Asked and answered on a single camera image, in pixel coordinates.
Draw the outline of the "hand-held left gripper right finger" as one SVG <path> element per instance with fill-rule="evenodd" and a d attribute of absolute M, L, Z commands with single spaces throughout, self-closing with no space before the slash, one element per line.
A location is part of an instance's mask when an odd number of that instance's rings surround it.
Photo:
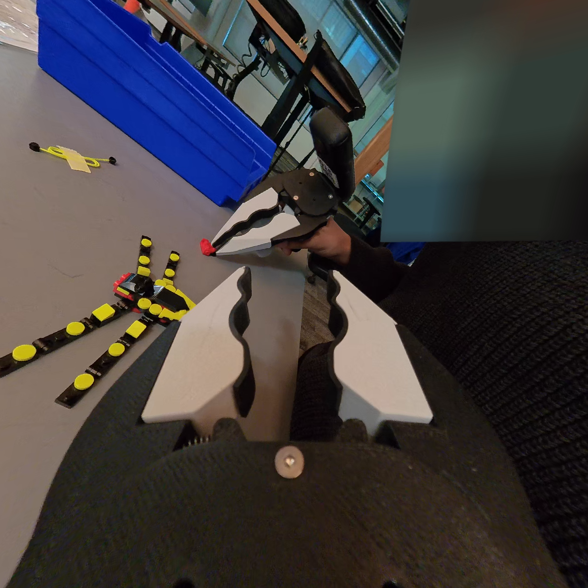
<path fill-rule="evenodd" d="M 430 425 L 434 414 L 397 323 L 339 271 L 327 279 L 329 376 L 342 421 L 361 421 L 375 437 L 385 422 Z"/>

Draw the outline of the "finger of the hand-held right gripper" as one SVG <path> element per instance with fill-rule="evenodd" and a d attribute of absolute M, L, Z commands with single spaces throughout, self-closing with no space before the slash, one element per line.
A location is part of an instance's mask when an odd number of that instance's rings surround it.
<path fill-rule="evenodd" d="M 279 206 L 241 206 L 212 240 L 212 255 L 229 256 L 270 249 L 272 239 L 298 226 L 296 216 L 281 212 Z"/>
<path fill-rule="evenodd" d="M 250 230 L 254 223 L 273 217 L 279 210 L 278 192 L 270 187 L 243 202 L 212 239 L 212 246 L 224 246 L 232 238 Z"/>

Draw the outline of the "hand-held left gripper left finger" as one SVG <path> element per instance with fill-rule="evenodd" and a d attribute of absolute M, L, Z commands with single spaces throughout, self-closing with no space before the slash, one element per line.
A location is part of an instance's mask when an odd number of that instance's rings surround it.
<path fill-rule="evenodd" d="M 181 320 L 141 418 L 191 422 L 201 436 L 221 418 L 244 419 L 255 397 L 250 325 L 252 274 L 234 271 Z"/>

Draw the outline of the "person's right forearm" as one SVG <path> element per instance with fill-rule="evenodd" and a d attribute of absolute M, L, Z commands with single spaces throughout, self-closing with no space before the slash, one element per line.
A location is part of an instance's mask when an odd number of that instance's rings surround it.
<path fill-rule="evenodd" d="M 405 314 L 408 298 L 423 286 L 416 268 L 396 262 L 390 250 L 350 237 L 348 255 L 338 271 L 369 300 L 394 319 Z"/>

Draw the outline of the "black yellow lego spider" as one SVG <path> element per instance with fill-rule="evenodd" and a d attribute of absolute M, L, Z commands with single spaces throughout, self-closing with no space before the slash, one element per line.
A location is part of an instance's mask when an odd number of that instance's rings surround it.
<path fill-rule="evenodd" d="M 179 322 L 195 303 L 174 286 L 180 254 L 171 251 L 163 276 L 157 279 L 151 272 L 152 240 L 142 235 L 134 272 L 123 274 L 113 283 L 115 304 L 103 304 L 80 320 L 33 342 L 18 345 L 1 357 L 1 377 L 22 369 L 82 339 L 96 330 L 129 313 L 136 313 L 135 320 L 108 349 L 61 393 L 55 402 L 65 408 L 73 408 L 110 371 L 134 344 L 154 325 L 167 327 Z"/>

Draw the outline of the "person's right hand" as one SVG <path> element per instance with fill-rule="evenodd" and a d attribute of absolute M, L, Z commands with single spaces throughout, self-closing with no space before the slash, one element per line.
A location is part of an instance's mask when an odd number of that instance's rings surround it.
<path fill-rule="evenodd" d="M 276 245 L 285 255 L 295 250 L 307 249 L 339 266 L 349 263 L 351 253 L 351 237 L 329 217 L 327 223 L 317 229 L 308 239 L 285 240 Z"/>

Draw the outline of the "wooden desk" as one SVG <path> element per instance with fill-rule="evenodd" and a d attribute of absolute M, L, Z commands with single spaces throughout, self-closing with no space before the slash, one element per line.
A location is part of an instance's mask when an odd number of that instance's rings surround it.
<path fill-rule="evenodd" d="M 368 174 L 377 173 L 383 166 L 382 157 L 388 152 L 390 136 L 392 132 L 394 115 L 390 117 L 384 126 L 376 133 L 374 138 L 355 158 L 355 185 L 356 187 Z"/>
<path fill-rule="evenodd" d="M 312 49 L 305 52 L 259 1 L 247 1 L 247 4 L 257 20 L 257 28 L 273 42 L 277 57 L 293 73 L 276 105 L 265 118 L 262 131 L 276 144 L 281 143 L 306 107 L 312 105 L 312 99 L 332 107 L 346 122 L 350 122 L 353 114 L 351 104 L 316 66 L 323 40 L 320 32 L 316 33 Z"/>
<path fill-rule="evenodd" d="M 168 1 L 139 1 L 144 8 L 154 9 L 162 18 L 166 20 L 164 31 L 160 35 L 160 42 L 171 43 L 173 48 L 180 51 L 180 35 L 184 35 L 195 42 L 199 50 L 211 61 L 220 65 L 236 64 L 229 59 L 220 49 L 209 43 L 202 37 L 197 30 L 190 25 L 189 21 L 177 11 Z"/>

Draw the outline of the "person's black knit sweater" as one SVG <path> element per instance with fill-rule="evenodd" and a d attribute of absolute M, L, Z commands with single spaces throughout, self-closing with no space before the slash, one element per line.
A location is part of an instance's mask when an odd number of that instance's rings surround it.
<path fill-rule="evenodd" d="M 433 424 L 342 424 L 328 343 L 291 440 L 326 479 L 292 585 L 587 587 L 587 242 L 430 243 L 396 319 Z"/>

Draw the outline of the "blue plastic bin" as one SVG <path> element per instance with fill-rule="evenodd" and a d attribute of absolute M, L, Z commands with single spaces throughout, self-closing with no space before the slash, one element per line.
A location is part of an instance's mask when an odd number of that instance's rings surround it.
<path fill-rule="evenodd" d="M 37 1 L 38 64 L 218 206 L 266 175 L 276 143 L 113 1 Z"/>

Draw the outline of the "black bag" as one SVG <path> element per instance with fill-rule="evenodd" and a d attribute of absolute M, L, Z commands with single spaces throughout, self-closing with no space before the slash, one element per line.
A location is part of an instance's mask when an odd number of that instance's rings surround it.
<path fill-rule="evenodd" d="M 296 43 L 306 35 L 305 24 L 289 1 L 259 1 Z"/>

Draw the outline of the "clear plastic bag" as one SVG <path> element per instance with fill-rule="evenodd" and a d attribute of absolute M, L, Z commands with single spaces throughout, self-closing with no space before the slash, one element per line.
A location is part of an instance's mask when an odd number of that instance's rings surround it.
<path fill-rule="evenodd" d="M 38 52 L 36 1 L 1 1 L 1 45 Z"/>

